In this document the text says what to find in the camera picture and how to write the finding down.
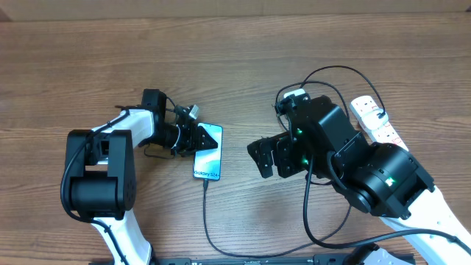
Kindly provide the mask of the Samsung Galaxy smartphone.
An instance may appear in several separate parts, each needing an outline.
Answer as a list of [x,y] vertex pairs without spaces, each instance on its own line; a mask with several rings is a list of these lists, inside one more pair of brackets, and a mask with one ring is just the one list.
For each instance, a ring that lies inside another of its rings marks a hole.
[[223,128],[215,124],[198,123],[214,139],[218,147],[197,151],[194,157],[194,177],[218,181],[221,174]]

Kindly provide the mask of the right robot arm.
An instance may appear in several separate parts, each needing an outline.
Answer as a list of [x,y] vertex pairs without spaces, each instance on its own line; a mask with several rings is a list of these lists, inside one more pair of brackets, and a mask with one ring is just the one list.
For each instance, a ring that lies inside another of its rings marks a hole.
[[329,249],[360,247],[403,236],[429,264],[469,264],[470,233],[446,203],[432,176],[407,150],[369,144],[344,111],[327,96],[289,95],[276,104],[289,129],[248,145],[264,178],[303,170],[331,180],[334,190],[361,212],[379,217],[392,233],[348,243],[313,243]]

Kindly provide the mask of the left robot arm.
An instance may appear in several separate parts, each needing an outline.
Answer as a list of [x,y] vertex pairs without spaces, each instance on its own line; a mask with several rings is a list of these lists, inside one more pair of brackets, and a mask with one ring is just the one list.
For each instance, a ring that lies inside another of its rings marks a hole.
[[[196,105],[175,105],[158,89],[146,89],[141,103],[122,106],[118,117],[91,130],[72,130],[67,137],[60,186],[64,211],[95,227],[113,256],[113,264],[157,264],[133,211],[137,194],[134,149],[158,145],[172,156],[219,151],[222,131],[198,123]],[[176,115],[175,123],[166,113]]]

